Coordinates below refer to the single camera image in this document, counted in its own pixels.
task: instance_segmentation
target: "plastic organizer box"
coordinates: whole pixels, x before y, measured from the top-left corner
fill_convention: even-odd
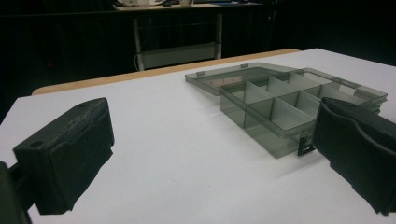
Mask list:
[[[220,95],[220,109],[280,158],[310,144],[322,97],[378,114],[387,94],[312,68],[247,63],[186,75],[186,81]]]

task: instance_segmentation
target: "white tabletop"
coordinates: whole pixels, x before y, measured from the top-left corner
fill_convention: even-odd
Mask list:
[[[312,67],[389,94],[380,115],[396,122],[396,67],[311,49],[240,63]],[[396,223],[378,215],[317,151],[274,159],[184,80],[193,71],[18,99],[0,126],[0,160],[79,103],[106,97],[116,143],[74,210],[47,223]]]

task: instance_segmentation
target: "transparent plastic box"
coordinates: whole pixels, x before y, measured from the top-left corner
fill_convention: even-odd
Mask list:
[[[186,80],[213,94],[220,94],[221,111],[275,158],[310,143],[321,98],[347,101],[375,114],[387,101],[387,94],[382,91],[312,68],[280,72],[281,69],[275,71],[266,66],[265,63],[254,63],[253,69],[247,73],[247,70],[238,73],[235,67],[225,68],[224,73],[221,69],[206,72],[211,76],[205,78],[186,75]]]

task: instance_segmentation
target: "wooden table edge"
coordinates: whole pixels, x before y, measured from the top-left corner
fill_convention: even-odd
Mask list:
[[[205,62],[199,62],[199,63],[187,63],[187,64],[182,64],[182,65],[169,66],[169,67],[152,69],[152,70],[147,70],[147,71],[142,71],[142,72],[127,73],[127,74],[121,74],[121,75],[115,75],[115,76],[109,76],[109,77],[98,77],[98,78],[93,78],[93,79],[87,79],[87,80],[81,80],[81,81],[68,82],[68,83],[63,83],[63,84],[58,84],[58,85],[41,87],[41,88],[33,91],[32,95],[39,95],[39,94],[56,92],[56,91],[69,91],[69,90],[74,90],[74,89],[79,89],[79,88],[104,85],[104,84],[108,84],[108,83],[120,82],[120,81],[125,81],[125,80],[132,80],[132,79],[137,79],[137,78],[141,78],[141,77],[154,77],[154,76],[158,76],[158,75],[179,72],[179,71],[189,70],[189,69],[194,69],[194,68],[199,68],[199,67],[206,67],[206,66],[217,65],[217,64],[222,64],[222,63],[234,63],[234,62],[258,59],[258,58],[264,58],[264,57],[271,57],[271,56],[276,56],[276,55],[281,55],[281,54],[293,53],[293,52],[297,52],[297,51],[299,51],[299,50],[298,49],[279,49],[279,50],[273,50],[273,51],[266,51],[266,52],[262,52],[262,53],[236,56],[236,57],[232,57],[232,58],[224,58],[224,59],[211,60],[211,61],[205,61]]]

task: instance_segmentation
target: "white table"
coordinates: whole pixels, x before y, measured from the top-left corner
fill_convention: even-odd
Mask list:
[[[74,210],[47,223],[396,223],[377,215],[317,151],[274,159],[219,110],[219,97],[184,75],[240,63],[312,67],[389,94],[380,115],[396,122],[396,67],[311,49],[165,76],[23,97],[0,126],[0,160],[84,101],[106,97],[116,143]]]

